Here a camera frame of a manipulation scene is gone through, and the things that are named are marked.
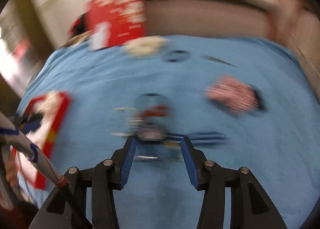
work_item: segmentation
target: red packaging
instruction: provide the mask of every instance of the red packaging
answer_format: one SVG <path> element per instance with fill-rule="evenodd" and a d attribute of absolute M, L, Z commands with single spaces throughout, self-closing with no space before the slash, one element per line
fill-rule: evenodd
<path fill-rule="evenodd" d="M 87 6 L 91 50 L 145 36 L 144 0 L 92 0 Z"/>
<path fill-rule="evenodd" d="M 39 149 L 44 153 L 45 156 L 47 156 L 48 159 L 51 157 L 56 135 L 59 132 L 63 118 L 67 113 L 68 106 L 71 102 L 71 97 L 67 92 L 58 92 L 57 95 L 60 98 L 60 102 L 54 118 L 52 121 L 46 124 L 42 123 L 41 127 L 37 130 L 37 133 L 42 135 L 41 139 L 35 142 L 32 138 L 30 138 L 29 135 L 26 135 L 34 144 L 39 147 Z M 31 99 L 25 110 L 25 113 L 28 114 L 34 112 L 34 110 L 37 108 L 37 104 L 45 101 L 46 97 L 47 95 L 42 95 Z M 17 152 L 17 150 L 13 148 L 12 153 L 15 155 L 18 171 L 24 176 L 26 181 L 28 181 L 34 188 L 44 190 L 46 178 L 35 169 L 35 167 L 21 152 Z"/>

